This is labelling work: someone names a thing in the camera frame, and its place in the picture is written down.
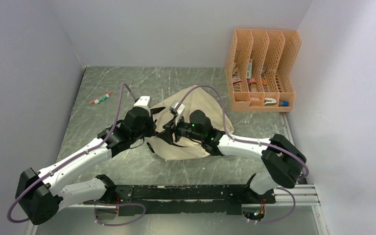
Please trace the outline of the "beige canvas backpack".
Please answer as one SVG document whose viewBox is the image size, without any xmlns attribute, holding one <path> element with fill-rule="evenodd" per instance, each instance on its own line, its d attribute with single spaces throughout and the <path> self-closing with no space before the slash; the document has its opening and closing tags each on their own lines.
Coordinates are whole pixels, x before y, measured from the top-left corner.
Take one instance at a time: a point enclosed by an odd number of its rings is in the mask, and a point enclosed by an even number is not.
<svg viewBox="0 0 376 235">
<path fill-rule="evenodd" d="M 162 110 L 153 114 L 156 135 L 146 138 L 149 149 L 164 160 L 200 159 L 218 154 L 216 143 L 234 127 L 223 116 L 218 101 L 195 85 L 183 89 L 154 105 Z"/>
</svg>

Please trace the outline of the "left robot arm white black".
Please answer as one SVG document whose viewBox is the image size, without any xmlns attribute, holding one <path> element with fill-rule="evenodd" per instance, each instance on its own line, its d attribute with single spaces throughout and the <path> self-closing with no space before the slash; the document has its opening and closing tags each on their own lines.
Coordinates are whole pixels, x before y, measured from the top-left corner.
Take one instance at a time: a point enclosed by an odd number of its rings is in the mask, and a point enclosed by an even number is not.
<svg viewBox="0 0 376 235">
<path fill-rule="evenodd" d="M 28 168 L 20 174 L 16 204 L 27 215 L 26 221 L 40 225 L 60 210 L 88 200 L 108 204 L 116 197 L 116 185 L 106 175 L 84 183 L 71 181 L 91 167 L 131 148 L 137 140 L 152 137 L 156 124 L 153 115 L 163 108 L 134 105 L 122 120 L 101 131 L 74 154 L 39 171 Z"/>
</svg>

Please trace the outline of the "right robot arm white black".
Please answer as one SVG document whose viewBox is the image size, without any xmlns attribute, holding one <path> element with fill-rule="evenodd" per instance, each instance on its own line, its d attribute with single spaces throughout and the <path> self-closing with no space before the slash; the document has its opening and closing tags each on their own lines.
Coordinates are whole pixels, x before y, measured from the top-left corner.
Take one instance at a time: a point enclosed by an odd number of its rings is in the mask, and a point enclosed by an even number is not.
<svg viewBox="0 0 376 235">
<path fill-rule="evenodd" d="M 253 139 L 230 135 L 214 128 L 200 110 L 190 114 L 189 122 L 173 117 L 156 136 L 172 145 L 181 138 L 196 141 L 212 156 L 234 155 L 261 161 L 265 170 L 250 178 L 244 193 L 251 203 L 276 187 L 294 188 L 306 164 L 305 156 L 285 136 Z"/>
</svg>

